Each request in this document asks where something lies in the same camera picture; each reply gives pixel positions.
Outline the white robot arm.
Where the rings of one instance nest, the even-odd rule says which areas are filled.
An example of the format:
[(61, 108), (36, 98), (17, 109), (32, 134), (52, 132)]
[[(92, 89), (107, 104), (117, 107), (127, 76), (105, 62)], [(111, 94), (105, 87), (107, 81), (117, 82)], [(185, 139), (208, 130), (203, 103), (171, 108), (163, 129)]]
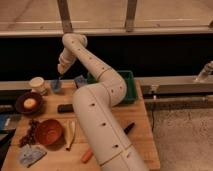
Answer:
[(149, 171), (139, 152), (111, 112), (125, 97), (124, 79), (111, 66), (86, 49), (85, 35), (66, 33), (58, 72), (64, 75), (78, 59), (96, 83), (73, 94), (73, 109), (102, 171)]

